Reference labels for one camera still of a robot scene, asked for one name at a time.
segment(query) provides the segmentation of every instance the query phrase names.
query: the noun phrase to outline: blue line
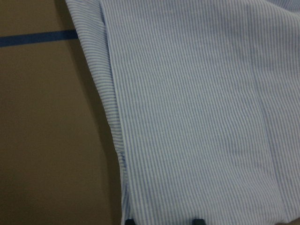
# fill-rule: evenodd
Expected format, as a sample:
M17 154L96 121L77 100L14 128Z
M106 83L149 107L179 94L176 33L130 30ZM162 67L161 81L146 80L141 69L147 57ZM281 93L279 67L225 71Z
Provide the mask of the blue line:
M75 30L62 30L37 34L14 35L0 37L0 47L25 45L49 41L70 40L77 38L78 36Z

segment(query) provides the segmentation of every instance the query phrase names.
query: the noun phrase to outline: blue tape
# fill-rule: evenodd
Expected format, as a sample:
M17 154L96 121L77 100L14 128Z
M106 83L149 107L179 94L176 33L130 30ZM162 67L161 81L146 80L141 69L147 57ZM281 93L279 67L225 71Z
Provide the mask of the blue tape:
M75 30L62 30L37 34L15 35L0 37L0 47L25 45L49 41L70 40L77 38L78 36Z

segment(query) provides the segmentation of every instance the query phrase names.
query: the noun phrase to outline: striped shirt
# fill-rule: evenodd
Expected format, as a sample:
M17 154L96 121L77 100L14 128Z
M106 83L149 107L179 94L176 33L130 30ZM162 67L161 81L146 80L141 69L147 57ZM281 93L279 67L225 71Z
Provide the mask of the striped shirt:
M66 0L118 154L122 221L300 217L299 0Z

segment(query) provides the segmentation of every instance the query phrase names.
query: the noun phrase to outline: black object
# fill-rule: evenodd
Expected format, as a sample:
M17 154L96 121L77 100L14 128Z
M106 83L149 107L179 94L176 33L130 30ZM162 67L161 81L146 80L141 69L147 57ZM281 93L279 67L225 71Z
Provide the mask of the black object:
M204 219L194 219L192 225L206 225Z
M127 219L125 225L135 225L135 221L133 219Z

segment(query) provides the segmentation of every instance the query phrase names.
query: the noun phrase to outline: brown cardboard surface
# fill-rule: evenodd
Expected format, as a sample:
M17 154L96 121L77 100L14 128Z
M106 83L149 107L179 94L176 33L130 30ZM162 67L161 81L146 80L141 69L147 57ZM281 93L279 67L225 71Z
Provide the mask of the brown cardboard surface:
M0 0L0 37L74 29L64 0Z
M0 54L0 224L119 225L119 165L79 41Z
M278 224L278 225L300 225L300 219L294 220L288 224Z

